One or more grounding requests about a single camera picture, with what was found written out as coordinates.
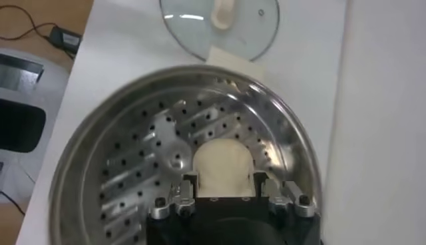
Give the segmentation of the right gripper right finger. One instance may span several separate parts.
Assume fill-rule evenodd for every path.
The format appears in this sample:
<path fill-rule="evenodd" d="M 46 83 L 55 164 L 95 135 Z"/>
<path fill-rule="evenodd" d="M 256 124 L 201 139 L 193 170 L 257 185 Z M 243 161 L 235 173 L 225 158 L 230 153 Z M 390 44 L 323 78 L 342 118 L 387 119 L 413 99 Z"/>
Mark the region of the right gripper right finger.
<path fill-rule="evenodd" d="M 294 213 L 298 217 L 312 218 L 316 214 L 316 206 L 310 197 L 304 194 L 294 181 L 281 181 L 277 184 L 264 171 L 253 173 L 256 197 L 266 197 L 270 212 Z"/>

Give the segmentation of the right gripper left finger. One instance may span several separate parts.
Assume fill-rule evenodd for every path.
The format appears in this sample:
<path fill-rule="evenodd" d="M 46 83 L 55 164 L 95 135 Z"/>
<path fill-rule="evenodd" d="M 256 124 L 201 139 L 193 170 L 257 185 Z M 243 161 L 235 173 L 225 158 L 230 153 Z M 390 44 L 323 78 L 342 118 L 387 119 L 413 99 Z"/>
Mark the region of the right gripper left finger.
<path fill-rule="evenodd" d="M 154 199 L 154 203 L 150 207 L 150 218 L 164 220 L 170 217 L 172 211 L 180 218 L 190 218 L 196 210 L 197 192 L 198 173 L 184 174 L 178 184 L 171 184 L 170 190 L 166 194 Z"/>

